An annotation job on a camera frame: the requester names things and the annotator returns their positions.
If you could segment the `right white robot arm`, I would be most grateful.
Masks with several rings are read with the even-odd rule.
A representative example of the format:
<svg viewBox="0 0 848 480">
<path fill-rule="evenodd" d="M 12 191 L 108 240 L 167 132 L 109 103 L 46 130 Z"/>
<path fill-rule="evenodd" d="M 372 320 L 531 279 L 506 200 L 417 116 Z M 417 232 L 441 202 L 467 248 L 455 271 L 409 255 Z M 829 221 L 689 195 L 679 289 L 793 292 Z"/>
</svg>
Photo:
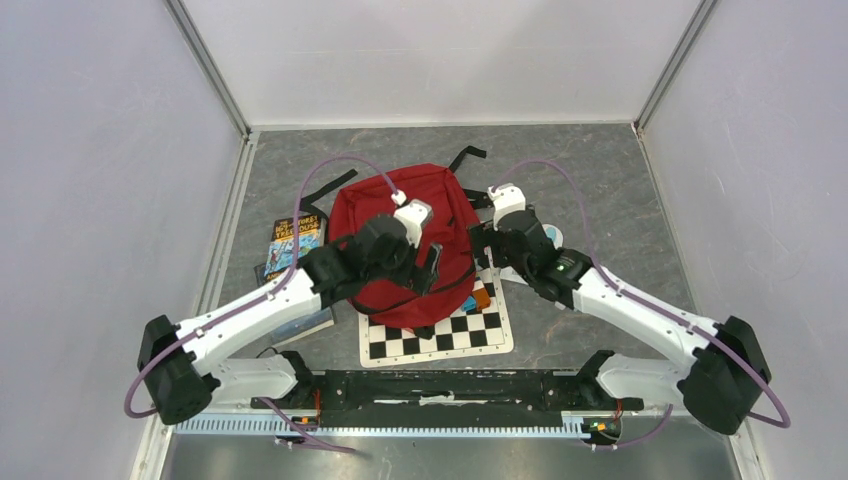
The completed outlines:
<svg viewBox="0 0 848 480">
<path fill-rule="evenodd" d="M 599 353 L 577 382 L 580 400 L 602 408 L 615 399 L 682 407 L 705 427 L 738 431 L 772 375 L 753 327 L 678 309 L 597 265 L 588 255 L 557 247 L 532 208 L 470 228 L 474 255 L 510 267 L 540 297 L 627 332 L 662 354 L 638 359 Z"/>
</svg>

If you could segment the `red backpack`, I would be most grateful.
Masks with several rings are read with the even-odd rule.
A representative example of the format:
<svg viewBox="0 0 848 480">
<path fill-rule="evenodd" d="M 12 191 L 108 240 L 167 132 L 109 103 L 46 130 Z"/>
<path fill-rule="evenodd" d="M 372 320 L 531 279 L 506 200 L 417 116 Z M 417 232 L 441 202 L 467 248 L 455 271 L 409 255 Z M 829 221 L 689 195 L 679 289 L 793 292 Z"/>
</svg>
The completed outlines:
<svg viewBox="0 0 848 480">
<path fill-rule="evenodd" d="M 323 305 L 346 300 L 379 324 L 410 329 L 421 338 L 429 338 L 434 334 L 434 325 L 467 300 L 477 268 L 468 228 L 480 223 L 477 209 L 491 204 L 483 192 L 463 188 L 455 176 L 468 155 L 484 158 L 487 153 L 467 146 L 447 166 L 407 166 L 354 184 L 348 181 L 356 173 L 349 171 L 327 184 L 328 190 L 336 189 L 338 193 L 325 217 L 326 243 L 298 262 Z M 379 214 L 392 216 L 396 208 L 390 198 L 393 187 L 427 203 L 433 211 L 433 218 L 423 231 L 418 262 L 423 263 L 428 248 L 434 244 L 442 246 L 442 253 L 439 278 L 425 295 L 416 295 L 387 280 L 366 283 L 344 259 L 345 244 L 368 220 Z"/>
</svg>

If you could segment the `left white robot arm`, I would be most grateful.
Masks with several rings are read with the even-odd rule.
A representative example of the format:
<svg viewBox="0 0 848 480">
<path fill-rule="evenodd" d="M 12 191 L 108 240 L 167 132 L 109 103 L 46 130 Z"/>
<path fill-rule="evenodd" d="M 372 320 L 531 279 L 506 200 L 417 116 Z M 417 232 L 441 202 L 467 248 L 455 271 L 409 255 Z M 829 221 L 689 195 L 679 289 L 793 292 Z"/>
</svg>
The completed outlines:
<svg viewBox="0 0 848 480">
<path fill-rule="evenodd" d="M 250 390 L 228 368 L 228 358 L 279 327 L 353 298 L 377 280 L 428 293 L 438 277 L 442 248 L 431 244 L 422 266 L 416 259 L 432 216 L 429 206 L 413 201 L 371 218 L 352 236 L 311 250 L 284 275 L 210 313 L 179 323 L 165 315 L 148 321 L 139 374 L 124 401 L 126 415 L 139 415 L 132 399 L 140 386 L 153 402 L 150 412 L 166 425 L 194 417 L 229 392 L 236 399 L 270 397 L 290 407 L 306 405 L 314 394 L 309 375 L 283 364 Z"/>
</svg>

